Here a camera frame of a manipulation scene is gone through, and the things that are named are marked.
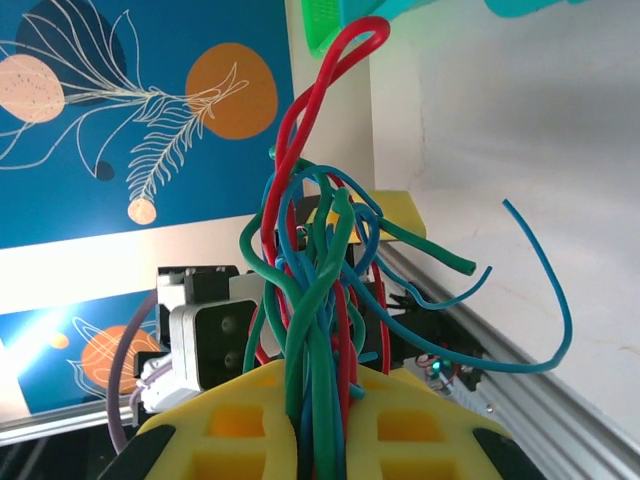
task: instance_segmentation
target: poster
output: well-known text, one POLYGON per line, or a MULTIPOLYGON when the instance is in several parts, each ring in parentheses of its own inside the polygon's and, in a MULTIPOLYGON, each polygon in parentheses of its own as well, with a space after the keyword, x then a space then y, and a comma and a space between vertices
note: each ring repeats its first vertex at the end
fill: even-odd
MULTIPOLYGON (((106 398, 118 342, 146 295, 132 293, 0 317, 4 355, 10 359, 4 368, 18 378, 32 414, 106 398)), ((134 337, 120 379, 122 393, 135 388, 134 353, 161 350, 155 324, 147 319, 134 337)))
MULTIPOLYGON (((2 2, 0 249, 255 213, 291 102, 281 0, 2 2)), ((31 414, 104 398, 144 295, 0 316, 31 414)))

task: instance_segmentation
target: wire bundle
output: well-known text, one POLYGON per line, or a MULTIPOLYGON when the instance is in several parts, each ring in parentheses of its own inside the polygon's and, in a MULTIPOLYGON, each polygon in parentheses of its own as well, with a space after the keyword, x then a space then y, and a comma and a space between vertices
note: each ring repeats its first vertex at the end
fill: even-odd
POLYGON ((297 437, 301 479, 346 479, 349 405, 365 394, 357 379, 358 357, 363 354, 366 332, 357 309, 356 294, 381 318, 385 373, 390 364, 388 329, 421 350, 456 364, 513 373, 538 373, 557 366, 571 342, 571 317, 562 289, 533 233, 507 200, 503 203, 531 241, 563 313, 563 341, 551 360, 536 365, 515 365, 452 352, 424 340, 387 313, 380 271, 405 287, 420 306, 430 310, 449 308, 468 298, 491 272, 488 267, 470 290, 456 298, 437 304, 426 302, 415 287, 378 257, 381 230, 465 275, 472 275, 476 264, 394 225, 384 218, 382 210, 369 195, 340 170, 314 165, 300 158, 328 87, 382 45, 389 32, 386 20, 367 17, 349 25, 336 38, 316 83, 284 116, 275 146, 274 175, 267 182, 260 211, 240 236, 240 248, 247 263, 266 279, 262 301, 251 323, 244 371, 253 368, 254 358, 260 363, 270 360, 259 343, 266 320, 285 358, 285 411, 297 437), (367 35, 364 42, 341 58, 354 39, 367 35), (295 122, 303 111, 298 130, 292 137, 295 122), (313 221, 296 225, 293 199, 304 180, 314 181, 321 196, 313 221), (347 187, 364 203, 354 203, 347 187), (327 225, 330 210, 339 216, 335 228, 327 225), (345 254, 354 227, 364 245, 364 254, 352 268, 346 263, 345 254), (251 239, 258 231, 263 258, 251 246, 251 239), (369 267, 376 281, 377 299, 360 281, 369 267))

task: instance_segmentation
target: yellow 3d printed part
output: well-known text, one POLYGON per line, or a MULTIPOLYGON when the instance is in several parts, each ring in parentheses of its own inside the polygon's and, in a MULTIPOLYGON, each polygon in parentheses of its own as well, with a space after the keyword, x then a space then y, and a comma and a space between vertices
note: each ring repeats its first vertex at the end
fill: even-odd
MULTIPOLYGON (((380 206, 387 220, 419 237, 426 238, 427 229, 409 192, 404 190, 371 190, 367 193, 380 206)), ((364 203, 357 193, 351 192, 351 196, 354 202, 364 203)), ((315 213, 315 210, 311 212, 308 222, 313 221, 315 213)), ((330 211, 327 217, 327 225, 335 226, 338 218, 339 215, 337 213, 330 211)), ((389 235, 385 231, 380 232, 380 241, 389 242, 393 240, 395 240, 395 237, 392 235, 389 235)), ((360 243, 355 229, 351 234, 349 243, 360 243)))
MULTIPOLYGON (((483 428, 507 436, 499 425, 433 394, 406 370, 385 376, 359 367, 359 381, 366 396, 350 409, 348 480, 501 478, 473 435, 483 428)), ((138 435, 162 425, 175 432, 146 480, 296 479, 282 360, 152 417, 138 435)))

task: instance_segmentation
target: white wall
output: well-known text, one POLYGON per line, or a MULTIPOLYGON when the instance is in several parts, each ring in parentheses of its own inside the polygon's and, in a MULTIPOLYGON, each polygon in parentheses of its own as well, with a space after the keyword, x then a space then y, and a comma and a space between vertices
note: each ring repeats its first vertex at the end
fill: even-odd
MULTIPOLYGON (((571 304, 556 373, 640 439, 640 2, 520 19, 481 0, 405 14, 371 59, 376 186, 410 188, 430 237, 494 265, 468 304, 539 360, 560 341, 530 222, 571 304)), ((471 281, 419 256, 453 291, 471 281)))

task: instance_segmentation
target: orange circle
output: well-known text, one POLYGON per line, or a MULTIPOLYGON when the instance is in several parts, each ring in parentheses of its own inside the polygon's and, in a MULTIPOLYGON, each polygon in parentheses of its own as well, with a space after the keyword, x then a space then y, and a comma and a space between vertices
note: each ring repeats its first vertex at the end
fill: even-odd
POLYGON ((156 207, 146 198, 136 198, 127 209, 129 218, 138 225, 149 225, 156 219, 156 207))
MULTIPOLYGON (((124 325, 106 328, 96 333, 82 350, 81 366, 84 374, 89 380, 102 388, 107 388, 113 356, 116 353, 116 348, 118 348, 124 329, 124 325)), ((122 375, 120 376, 120 393, 129 393, 136 386, 136 379, 133 377, 133 357, 140 351, 160 351, 160 347, 154 338, 144 330, 136 332, 127 352, 122 375)))
POLYGON ((221 43, 204 52, 189 71, 186 93, 192 97, 191 111, 202 112, 204 125, 228 140, 258 135, 278 112, 278 91, 269 66, 239 43, 221 43), (205 110, 207 101, 210 108, 205 110))
POLYGON ((62 350, 69 346, 69 339, 64 333, 56 332, 51 339, 49 339, 49 345, 58 350, 62 350))

